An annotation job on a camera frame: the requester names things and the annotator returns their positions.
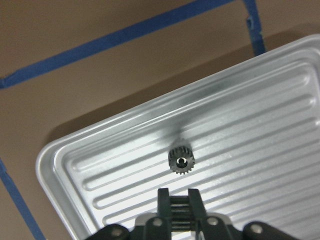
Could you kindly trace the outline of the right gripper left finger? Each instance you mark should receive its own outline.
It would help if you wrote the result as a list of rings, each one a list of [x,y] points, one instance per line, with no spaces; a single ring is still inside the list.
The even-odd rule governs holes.
[[[172,238],[172,212],[168,188],[157,191],[157,212],[138,216],[133,230],[113,223],[97,231],[95,240],[170,240]]]

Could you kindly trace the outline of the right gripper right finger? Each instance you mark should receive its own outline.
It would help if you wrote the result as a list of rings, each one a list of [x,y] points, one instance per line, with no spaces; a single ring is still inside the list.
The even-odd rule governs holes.
[[[236,228],[224,214],[208,213],[197,189],[187,192],[196,237],[202,240],[318,240],[320,222],[313,218],[290,220],[286,224],[251,220]]]

